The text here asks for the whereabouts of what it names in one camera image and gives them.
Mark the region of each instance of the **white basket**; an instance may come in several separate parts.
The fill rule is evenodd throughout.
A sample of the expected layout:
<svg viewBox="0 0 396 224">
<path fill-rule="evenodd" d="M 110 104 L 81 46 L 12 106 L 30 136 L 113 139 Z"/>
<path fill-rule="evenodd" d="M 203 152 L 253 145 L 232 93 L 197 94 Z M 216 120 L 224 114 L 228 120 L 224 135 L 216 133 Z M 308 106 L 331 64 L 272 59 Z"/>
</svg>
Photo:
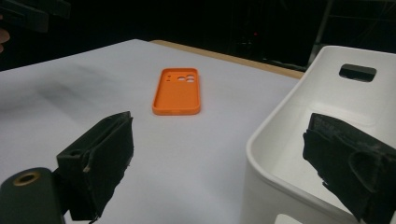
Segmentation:
<svg viewBox="0 0 396 224">
<path fill-rule="evenodd" d="M 376 69 L 371 82 L 339 76 L 344 64 Z M 396 147 L 396 55 L 326 47 L 247 143 L 241 223 L 358 223 L 303 158 L 312 113 L 341 119 Z"/>
</svg>

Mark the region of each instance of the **phone case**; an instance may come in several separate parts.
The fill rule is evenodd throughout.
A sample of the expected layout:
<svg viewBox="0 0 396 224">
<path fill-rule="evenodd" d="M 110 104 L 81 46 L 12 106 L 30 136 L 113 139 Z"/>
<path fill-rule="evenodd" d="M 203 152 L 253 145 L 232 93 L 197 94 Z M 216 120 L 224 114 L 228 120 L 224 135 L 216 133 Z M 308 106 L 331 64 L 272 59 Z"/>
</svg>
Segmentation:
<svg viewBox="0 0 396 224">
<path fill-rule="evenodd" d="M 195 68 L 166 68 L 152 104 L 156 115 L 193 115 L 201 110 L 199 76 Z"/>
</svg>

